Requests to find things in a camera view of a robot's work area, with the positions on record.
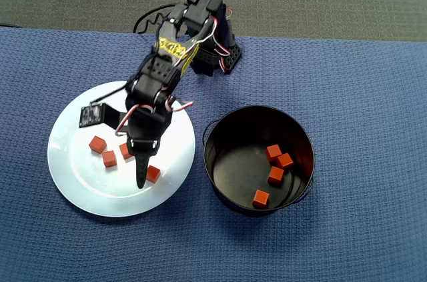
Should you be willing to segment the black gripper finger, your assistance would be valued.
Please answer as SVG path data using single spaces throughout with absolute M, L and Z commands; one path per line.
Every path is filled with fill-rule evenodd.
M 139 189 L 145 185 L 147 178 L 147 169 L 149 167 L 149 159 L 151 157 L 150 151 L 138 151 L 134 154 L 135 157 L 135 170 L 136 170 L 136 183 Z

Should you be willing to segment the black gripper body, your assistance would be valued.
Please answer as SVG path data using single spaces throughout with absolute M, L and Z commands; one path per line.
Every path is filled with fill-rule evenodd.
M 161 137 L 171 123 L 172 112 L 165 107 L 159 111 L 149 105 L 139 105 L 127 122 L 127 145 L 132 155 L 156 155 Z

